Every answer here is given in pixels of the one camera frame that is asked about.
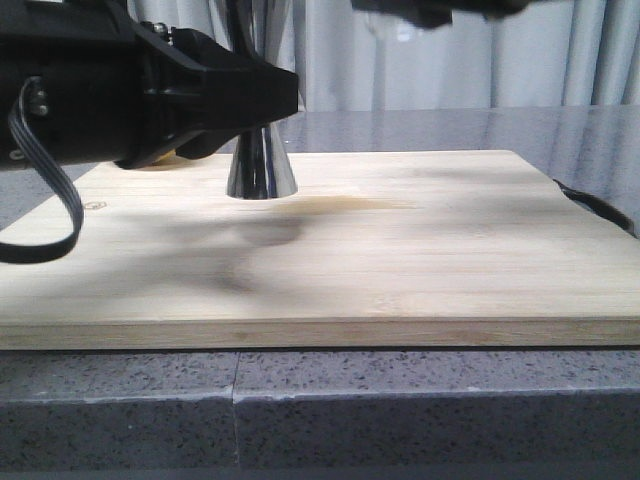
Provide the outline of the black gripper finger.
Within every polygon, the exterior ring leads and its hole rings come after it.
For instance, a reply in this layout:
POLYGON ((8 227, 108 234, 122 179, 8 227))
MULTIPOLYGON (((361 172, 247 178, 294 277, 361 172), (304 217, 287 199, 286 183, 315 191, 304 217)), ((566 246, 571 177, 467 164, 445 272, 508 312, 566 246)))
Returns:
POLYGON ((196 133, 176 148, 179 156, 206 157, 235 136, 298 111, 296 74, 254 54, 233 53, 194 29, 172 34, 174 48, 198 65, 180 68, 172 86, 179 124, 196 133))

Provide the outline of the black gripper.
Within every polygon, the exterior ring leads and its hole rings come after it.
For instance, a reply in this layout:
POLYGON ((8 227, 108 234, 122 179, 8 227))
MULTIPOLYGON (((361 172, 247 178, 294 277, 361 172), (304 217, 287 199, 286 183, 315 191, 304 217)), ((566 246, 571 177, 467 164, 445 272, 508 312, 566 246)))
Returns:
POLYGON ((502 19, 523 11, 528 0, 352 0, 354 10, 401 18, 419 28, 438 28, 453 21, 454 12, 502 19))
POLYGON ((169 39, 165 24, 136 22, 124 1, 2 2, 2 169, 28 166, 8 126, 20 96, 60 164, 140 168, 173 151, 151 85, 152 51, 169 39))

